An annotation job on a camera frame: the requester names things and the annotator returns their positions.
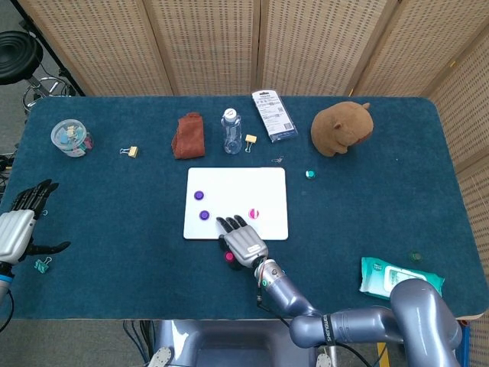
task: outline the white board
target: white board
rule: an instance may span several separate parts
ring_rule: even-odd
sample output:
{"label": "white board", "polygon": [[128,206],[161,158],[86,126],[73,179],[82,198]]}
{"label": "white board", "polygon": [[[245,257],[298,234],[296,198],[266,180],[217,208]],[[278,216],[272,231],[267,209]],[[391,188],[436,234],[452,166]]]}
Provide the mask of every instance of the white board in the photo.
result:
{"label": "white board", "polygon": [[[194,196],[202,191],[204,197]],[[200,213],[209,212],[202,220]],[[189,169],[186,187],[185,239],[217,239],[225,234],[215,220],[241,216],[262,239],[289,236],[285,170],[281,167]]]}

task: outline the yellow binder clip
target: yellow binder clip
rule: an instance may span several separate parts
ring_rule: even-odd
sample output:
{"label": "yellow binder clip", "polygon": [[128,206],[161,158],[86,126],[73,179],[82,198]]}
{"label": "yellow binder clip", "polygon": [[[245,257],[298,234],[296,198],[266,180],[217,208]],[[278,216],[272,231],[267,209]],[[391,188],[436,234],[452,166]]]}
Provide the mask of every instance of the yellow binder clip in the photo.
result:
{"label": "yellow binder clip", "polygon": [[257,142],[257,137],[254,135],[246,135],[244,141],[246,141],[246,149],[244,151],[251,153],[251,146]]}
{"label": "yellow binder clip", "polygon": [[136,158],[136,155],[138,155],[138,147],[130,147],[127,149],[121,149],[119,151],[119,154],[127,154],[131,158]]}

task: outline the blue table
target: blue table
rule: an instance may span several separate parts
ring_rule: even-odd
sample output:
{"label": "blue table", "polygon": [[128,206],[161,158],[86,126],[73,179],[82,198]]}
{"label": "blue table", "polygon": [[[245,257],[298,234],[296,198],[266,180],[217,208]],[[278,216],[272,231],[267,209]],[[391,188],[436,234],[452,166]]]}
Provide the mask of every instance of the blue table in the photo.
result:
{"label": "blue table", "polygon": [[[34,230],[38,245],[70,240],[46,274],[36,258],[16,266],[18,318],[263,318],[249,271],[232,271],[214,242],[183,239],[189,167],[260,167],[283,155],[289,239],[270,256],[324,312],[388,302],[361,294],[360,258],[443,276],[458,317],[484,312],[487,284],[435,106],[420,98],[370,102],[374,134],[346,155],[324,158],[309,127],[341,97],[284,97],[299,137],[271,144],[251,97],[52,98],[31,113],[0,210],[51,178],[60,183]],[[225,154],[220,117],[234,107],[250,154]],[[202,114],[206,156],[173,158],[177,119]],[[50,141],[52,127],[79,119],[94,137],[83,158]],[[120,148],[139,147],[138,157]],[[306,170],[317,178],[307,180]],[[414,264],[409,253],[423,260]]]}

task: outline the teal binder clip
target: teal binder clip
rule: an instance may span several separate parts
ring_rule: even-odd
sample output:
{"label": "teal binder clip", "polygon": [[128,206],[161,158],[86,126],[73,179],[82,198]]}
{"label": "teal binder clip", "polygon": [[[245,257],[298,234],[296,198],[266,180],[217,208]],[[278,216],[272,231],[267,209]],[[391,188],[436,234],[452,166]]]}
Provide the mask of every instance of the teal binder clip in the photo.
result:
{"label": "teal binder clip", "polygon": [[41,274],[44,274],[47,271],[47,269],[49,269],[49,266],[47,266],[47,264],[49,264],[52,261],[53,261],[53,259],[50,258],[49,256],[44,261],[41,261],[40,259],[38,259],[38,260],[36,260],[36,264],[34,265],[34,267]]}

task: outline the plastic bottle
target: plastic bottle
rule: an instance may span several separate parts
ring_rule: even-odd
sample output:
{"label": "plastic bottle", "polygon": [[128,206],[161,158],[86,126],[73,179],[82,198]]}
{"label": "plastic bottle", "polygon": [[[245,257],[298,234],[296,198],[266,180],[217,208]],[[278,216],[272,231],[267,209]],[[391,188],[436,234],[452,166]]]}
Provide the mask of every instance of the plastic bottle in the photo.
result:
{"label": "plastic bottle", "polygon": [[224,132],[224,150],[237,154],[241,150],[241,116],[235,109],[226,109],[221,119]]}

